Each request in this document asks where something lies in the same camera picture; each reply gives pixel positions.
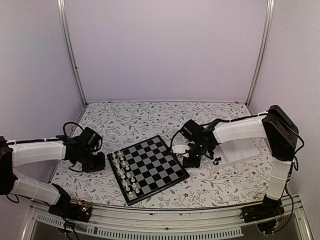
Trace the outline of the black and grey chessboard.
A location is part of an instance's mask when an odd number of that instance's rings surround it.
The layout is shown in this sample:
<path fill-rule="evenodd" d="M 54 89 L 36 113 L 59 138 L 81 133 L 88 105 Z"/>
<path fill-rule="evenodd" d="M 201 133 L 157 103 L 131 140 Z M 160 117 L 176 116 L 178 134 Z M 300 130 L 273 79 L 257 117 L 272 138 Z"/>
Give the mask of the black and grey chessboard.
<path fill-rule="evenodd" d="M 113 159 L 112 154 L 117 154 L 117 159 Z M 190 177 L 160 135 L 109 153 L 107 159 L 128 206 Z M 129 192 L 133 192 L 133 197 L 128 196 Z"/>

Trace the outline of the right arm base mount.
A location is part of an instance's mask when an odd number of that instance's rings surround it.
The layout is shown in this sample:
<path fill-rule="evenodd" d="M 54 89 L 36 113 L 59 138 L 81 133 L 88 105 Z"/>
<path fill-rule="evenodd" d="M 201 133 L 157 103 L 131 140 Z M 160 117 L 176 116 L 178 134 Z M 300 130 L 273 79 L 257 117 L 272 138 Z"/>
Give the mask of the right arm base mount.
<path fill-rule="evenodd" d="M 239 218 L 245 223 L 261 221 L 257 224 L 258 230 L 262 234 L 269 235 L 276 232 L 284 213 L 281 200 L 265 198 L 262 203 L 242 207 Z"/>

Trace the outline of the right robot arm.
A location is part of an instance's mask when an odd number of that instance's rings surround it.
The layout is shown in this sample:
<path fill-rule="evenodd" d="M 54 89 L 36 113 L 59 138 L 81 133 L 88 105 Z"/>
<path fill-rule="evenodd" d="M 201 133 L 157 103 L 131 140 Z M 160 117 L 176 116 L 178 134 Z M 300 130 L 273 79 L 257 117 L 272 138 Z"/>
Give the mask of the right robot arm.
<path fill-rule="evenodd" d="M 298 127 L 278 105 L 262 113 L 231 120 L 217 118 L 207 124 L 188 120 L 179 130 L 188 141 L 189 148 L 182 152 L 183 166 L 199 168 L 201 157 L 212 158 L 216 146 L 231 141 L 262 138 L 268 143 L 273 165 L 269 186 L 259 206 L 262 218 L 269 218 L 278 210 L 286 184 L 291 178 L 293 160 L 299 139 Z"/>

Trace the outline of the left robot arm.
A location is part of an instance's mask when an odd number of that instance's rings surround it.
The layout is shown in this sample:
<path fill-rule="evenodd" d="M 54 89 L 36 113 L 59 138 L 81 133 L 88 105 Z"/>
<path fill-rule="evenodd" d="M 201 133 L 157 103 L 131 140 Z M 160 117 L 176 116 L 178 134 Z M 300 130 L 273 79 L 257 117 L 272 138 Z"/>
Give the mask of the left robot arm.
<path fill-rule="evenodd" d="M 89 127 L 79 135 L 70 137 L 66 134 L 51 138 L 31 140 L 7 140 L 0 138 L 0 194 L 17 195 L 42 201 L 63 216 L 74 213 L 70 195 L 58 184 L 43 182 L 21 173 L 22 167 L 45 166 L 60 161 L 80 165 L 80 172 L 101 171 L 105 167 L 105 155 L 101 147 L 103 138 Z"/>

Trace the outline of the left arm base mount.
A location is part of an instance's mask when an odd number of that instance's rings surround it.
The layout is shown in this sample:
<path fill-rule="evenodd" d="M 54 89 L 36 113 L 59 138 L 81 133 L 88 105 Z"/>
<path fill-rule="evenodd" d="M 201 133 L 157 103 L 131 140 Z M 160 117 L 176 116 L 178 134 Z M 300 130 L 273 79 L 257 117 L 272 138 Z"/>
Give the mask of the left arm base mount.
<path fill-rule="evenodd" d="M 88 223 L 92 215 L 92 204 L 84 200 L 71 202 L 68 198 L 62 198 L 51 205 L 48 212 L 62 219 Z"/>

